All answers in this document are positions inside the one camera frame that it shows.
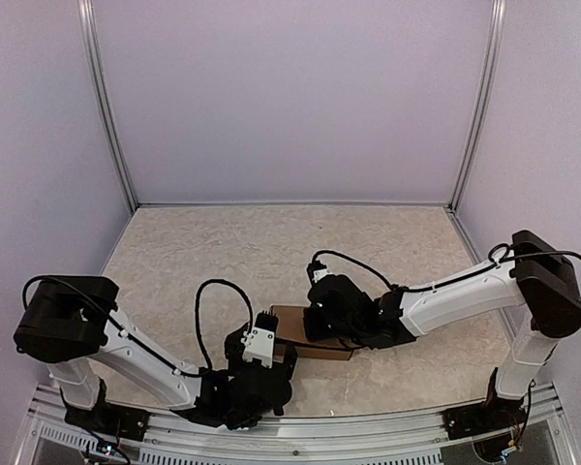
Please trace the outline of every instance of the cardboard box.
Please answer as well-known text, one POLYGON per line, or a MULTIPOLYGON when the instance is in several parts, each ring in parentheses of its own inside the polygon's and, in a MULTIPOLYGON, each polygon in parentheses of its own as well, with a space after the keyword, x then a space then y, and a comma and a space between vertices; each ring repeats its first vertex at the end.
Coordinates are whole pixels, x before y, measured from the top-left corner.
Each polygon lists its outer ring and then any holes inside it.
POLYGON ((303 308, 300 306, 272 305, 271 311, 278 317, 276 330, 275 356, 284 354, 285 342, 292 342, 297 355, 304 358, 323 358, 326 360, 348 360, 354 348, 345 347, 338 339, 325 339, 310 342, 303 329, 303 308))

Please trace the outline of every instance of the metal corner post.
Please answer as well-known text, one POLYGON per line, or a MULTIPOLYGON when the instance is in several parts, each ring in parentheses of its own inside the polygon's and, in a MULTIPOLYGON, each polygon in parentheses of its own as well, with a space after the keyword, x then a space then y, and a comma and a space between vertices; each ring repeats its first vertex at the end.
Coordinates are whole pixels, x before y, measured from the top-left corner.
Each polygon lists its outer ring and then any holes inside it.
POLYGON ((474 163, 475 153, 482 133, 482 126, 486 117, 486 110, 491 98, 491 89, 495 71, 497 69, 497 59, 502 43, 502 34, 504 32, 505 19, 505 0, 493 0, 493 11, 489 26, 488 42, 486 53, 484 55, 484 64, 482 66, 482 75, 480 87, 475 100, 474 115, 472 117, 472 126, 465 143, 465 152, 463 161, 458 171, 454 192, 449 203, 451 211, 456 214, 460 206, 465 188, 469 181, 474 163))
POLYGON ((112 157, 112 162, 116 168, 118 180, 120 181, 121 190, 125 197, 125 202, 132 214, 139 207, 138 198, 134 189, 134 183, 129 176, 129 170, 123 151, 118 140, 114 116, 112 114, 109 98, 107 96, 106 81, 104 80, 104 68, 99 52, 99 43, 97 41, 97 31, 95 29, 95 15, 93 12, 92 0, 77 0, 79 9, 79 19, 84 37, 84 46, 88 58, 88 65, 93 80, 93 88, 99 105, 99 113, 106 132, 107 144, 112 157))

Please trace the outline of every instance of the white wall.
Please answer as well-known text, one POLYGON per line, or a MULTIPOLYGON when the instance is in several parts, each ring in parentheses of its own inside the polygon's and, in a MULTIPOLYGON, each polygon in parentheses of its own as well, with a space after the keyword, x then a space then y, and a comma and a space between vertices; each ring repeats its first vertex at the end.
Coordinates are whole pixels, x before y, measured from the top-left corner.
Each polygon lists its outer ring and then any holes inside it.
MULTIPOLYGON (((461 217, 482 253, 522 228, 581 252, 581 0, 508 0, 461 217)), ((555 381, 581 449, 581 331, 543 376, 555 381)))
POLYGON ((46 370, 15 352, 21 288, 98 273, 128 220, 76 2, 0 0, 0 464, 46 370))
POLYGON ((95 2, 141 202, 449 200, 490 0, 95 2))

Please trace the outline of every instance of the table surface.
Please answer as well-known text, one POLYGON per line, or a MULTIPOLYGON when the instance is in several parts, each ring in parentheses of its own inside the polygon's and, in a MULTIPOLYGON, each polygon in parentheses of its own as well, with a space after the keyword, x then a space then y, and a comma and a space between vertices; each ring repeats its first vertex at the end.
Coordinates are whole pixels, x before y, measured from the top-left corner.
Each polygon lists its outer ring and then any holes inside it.
MULTIPOLYGON (((305 267, 318 249, 370 264, 391 282, 416 285, 469 266, 444 211, 400 206, 207 206, 141 208, 104 275, 120 287, 118 302, 134 323, 171 353, 203 365, 194 331, 194 297, 212 277, 239 285, 255 312, 272 304, 304 305, 305 267)), ((324 260, 371 296, 374 276, 336 258, 324 260)), ((247 319, 234 291, 212 286, 200 307, 204 343, 216 368, 223 341, 247 319)), ((435 330, 416 342, 357 351, 349 361, 298 361, 287 416, 360 415, 419 409, 483 397, 508 342, 497 314, 435 330)), ((117 373, 94 364, 110 400, 159 406, 117 373)))

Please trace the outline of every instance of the marble-patterned surface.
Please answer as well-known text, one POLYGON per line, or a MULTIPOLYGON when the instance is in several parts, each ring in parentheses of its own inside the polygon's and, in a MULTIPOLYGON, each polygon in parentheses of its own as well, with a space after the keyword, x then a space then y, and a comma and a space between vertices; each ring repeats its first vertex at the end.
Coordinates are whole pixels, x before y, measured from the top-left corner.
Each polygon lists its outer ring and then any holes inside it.
MULTIPOLYGON (((248 294, 255 311, 304 304, 305 266, 331 248, 367 262, 390 281, 408 285, 470 265, 440 208, 389 206, 212 206, 140 209, 105 275, 121 288, 119 303, 149 336, 178 357, 202 365, 194 333, 200 282, 219 277, 248 294)), ((370 295, 380 281, 336 258, 323 260, 370 295)), ((201 302, 204 342, 224 366, 225 336, 247 318, 232 290, 207 288, 201 302)), ((398 348, 355 353, 350 361, 300 359, 288 416, 395 412, 485 395, 488 377, 507 354, 497 315, 440 328, 398 348)), ((95 365, 110 399, 158 406, 120 375, 95 365)))

